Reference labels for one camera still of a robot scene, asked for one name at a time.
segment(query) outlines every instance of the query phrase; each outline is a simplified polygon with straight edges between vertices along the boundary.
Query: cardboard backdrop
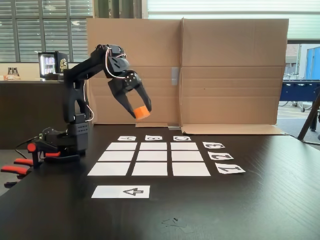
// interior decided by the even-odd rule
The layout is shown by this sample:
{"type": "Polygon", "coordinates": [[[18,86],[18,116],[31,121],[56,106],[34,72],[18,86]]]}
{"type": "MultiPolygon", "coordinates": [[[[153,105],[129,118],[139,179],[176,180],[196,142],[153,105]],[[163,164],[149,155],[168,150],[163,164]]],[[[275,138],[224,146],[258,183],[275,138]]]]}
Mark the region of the cardboard backdrop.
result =
{"type": "MultiPolygon", "coordinates": [[[[288,24],[288,19],[90,18],[88,51],[98,44],[125,50],[152,102],[150,117],[139,126],[179,123],[190,134],[279,134],[271,125],[277,120],[288,24]]],[[[136,123],[107,82],[103,72],[88,81],[95,123],[136,123]]],[[[133,108],[143,105],[134,90],[128,98],[133,108]]]]}

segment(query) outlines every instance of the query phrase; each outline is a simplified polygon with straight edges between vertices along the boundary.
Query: orange foam block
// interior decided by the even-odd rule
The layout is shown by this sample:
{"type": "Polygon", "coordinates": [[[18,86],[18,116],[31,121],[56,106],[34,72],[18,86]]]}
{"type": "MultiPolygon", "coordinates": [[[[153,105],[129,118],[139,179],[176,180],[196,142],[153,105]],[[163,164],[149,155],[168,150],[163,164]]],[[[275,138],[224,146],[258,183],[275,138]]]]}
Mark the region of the orange foam block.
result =
{"type": "Polygon", "coordinates": [[[133,112],[137,121],[144,119],[150,115],[150,112],[148,111],[146,106],[138,107],[135,110],[133,110],[133,112]]]}

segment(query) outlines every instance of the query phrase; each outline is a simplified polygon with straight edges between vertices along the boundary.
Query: black robotic arm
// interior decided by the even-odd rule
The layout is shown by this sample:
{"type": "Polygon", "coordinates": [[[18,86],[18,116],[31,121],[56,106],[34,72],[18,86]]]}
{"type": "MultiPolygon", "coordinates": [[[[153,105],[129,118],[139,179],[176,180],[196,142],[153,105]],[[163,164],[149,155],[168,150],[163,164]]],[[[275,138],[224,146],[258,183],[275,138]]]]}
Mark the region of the black robotic arm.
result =
{"type": "Polygon", "coordinates": [[[133,89],[140,95],[147,110],[151,111],[151,100],[142,81],[129,66],[121,47],[98,45],[87,60],[64,70],[63,118],[67,123],[67,130],[56,131],[51,127],[46,128],[42,131],[41,137],[29,143],[28,150],[32,153],[33,167],[39,165],[39,152],[43,152],[44,161],[54,163],[76,161],[85,153],[88,148],[88,122],[93,119],[85,92],[86,80],[102,70],[106,77],[111,79],[108,85],[113,96],[132,117],[136,118],[126,93],[133,89]],[[75,110],[75,101],[79,105],[79,114],[75,110]]]}
{"type": "Polygon", "coordinates": [[[89,120],[90,109],[87,107],[89,103],[84,92],[85,81],[102,70],[106,77],[111,79],[108,85],[112,95],[132,117],[136,118],[126,93],[133,89],[137,91],[146,108],[151,112],[151,100],[138,74],[130,70],[123,48],[117,45],[98,45],[90,58],[71,69],[64,70],[63,79],[66,92],[63,100],[63,117],[67,123],[75,120],[75,101],[79,105],[80,112],[85,115],[85,120],[89,120]]]}

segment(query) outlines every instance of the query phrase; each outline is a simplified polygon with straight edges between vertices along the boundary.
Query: white paper card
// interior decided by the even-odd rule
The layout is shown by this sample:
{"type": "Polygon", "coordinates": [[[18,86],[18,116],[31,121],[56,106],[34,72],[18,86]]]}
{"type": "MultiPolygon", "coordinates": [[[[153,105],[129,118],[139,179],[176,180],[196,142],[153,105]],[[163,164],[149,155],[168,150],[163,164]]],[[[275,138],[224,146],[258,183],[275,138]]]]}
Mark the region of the white paper card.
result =
{"type": "Polygon", "coordinates": [[[167,176],[166,162],[136,162],[132,176],[167,176]]]}
{"type": "Polygon", "coordinates": [[[106,150],[136,150],[136,142],[112,142],[106,150]]]}
{"type": "Polygon", "coordinates": [[[97,162],[88,176],[125,176],[130,162],[97,162]]]}
{"type": "Polygon", "coordinates": [[[105,151],[98,162],[130,162],[135,151],[105,151]]]}
{"type": "Polygon", "coordinates": [[[221,174],[238,174],[238,173],[245,173],[246,172],[241,167],[239,167],[238,165],[234,165],[234,164],[216,163],[215,166],[218,169],[219,173],[221,173],[221,174]]]}
{"type": "Polygon", "coordinates": [[[171,142],[171,150],[198,150],[195,142],[171,142]]]}
{"type": "Polygon", "coordinates": [[[173,162],[173,176],[210,176],[204,162],[173,162]]]}
{"type": "Polygon", "coordinates": [[[205,141],[203,141],[203,145],[207,149],[223,149],[225,147],[221,143],[218,143],[218,142],[205,142],[205,141]]]}
{"type": "Polygon", "coordinates": [[[209,157],[212,160],[230,160],[230,159],[234,159],[229,153],[218,153],[218,152],[209,152],[209,157]]]}
{"type": "Polygon", "coordinates": [[[142,142],[140,150],[167,150],[166,142],[142,142]]]}
{"type": "Polygon", "coordinates": [[[136,137],[135,136],[120,136],[118,138],[118,141],[135,141],[136,137]]]}
{"type": "Polygon", "coordinates": [[[148,199],[150,186],[97,186],[91,198],[93,199],[148,199]]]}
{"type": "Polygon", "coordinates": [[[191,141],[189,136],[173,136],[174,141],[191,141]]]}
{"type": "Polygon", "coordinates": [[[199,151],[172,151],[171,158],[173,162],[203,162],[199,151]]]}
{"type": "Polygon", "coordinates": [[[167,161],[167,151],[139,151],[138,161],[167,161]]]}
{"type": "Polygon", "coordinates": [[[149,135],[145,135],[145,140],[146,140],[146,141],[158,141],[158,140],[162,140],[162,136],[149,136],[149,135]]]}

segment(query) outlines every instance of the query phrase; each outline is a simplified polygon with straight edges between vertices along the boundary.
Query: tic-tac-toe grid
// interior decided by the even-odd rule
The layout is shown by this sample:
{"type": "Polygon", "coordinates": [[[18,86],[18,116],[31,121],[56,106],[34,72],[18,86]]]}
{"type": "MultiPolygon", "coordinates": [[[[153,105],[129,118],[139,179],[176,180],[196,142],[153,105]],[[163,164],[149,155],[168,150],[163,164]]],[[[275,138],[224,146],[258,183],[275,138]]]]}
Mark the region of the tic-tac-toe grid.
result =
{"type": "Polygon", "coordinates": [[[196,142],[190,139],[173,140],[112,142],[98,160],[104,164],[95,165],[88,175],[177,177],[211,175],[196,142]]]}

